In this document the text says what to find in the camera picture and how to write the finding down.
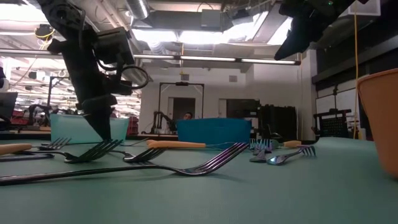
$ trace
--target table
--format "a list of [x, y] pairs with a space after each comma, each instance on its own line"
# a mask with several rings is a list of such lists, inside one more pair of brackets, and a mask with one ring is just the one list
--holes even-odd
[[[135, 170], [3, 186], [1, 223], [397, 223], [398, 181], [381, 169], [372, 142], [322, 138], [315, 147], [316, 159], [298, 158], [284, 166], [249, 162], [251, 153], [243, 152], [203, 177]], [[79, 154], [87, 148], [65, 151]], [[217, 153], [174, 150], [154, 162], [186, 168]], [[2, 162], [0, 175], [113, 166], [128, 164], [119, 154], [89, 164], [65, 164], [56, 156]]]

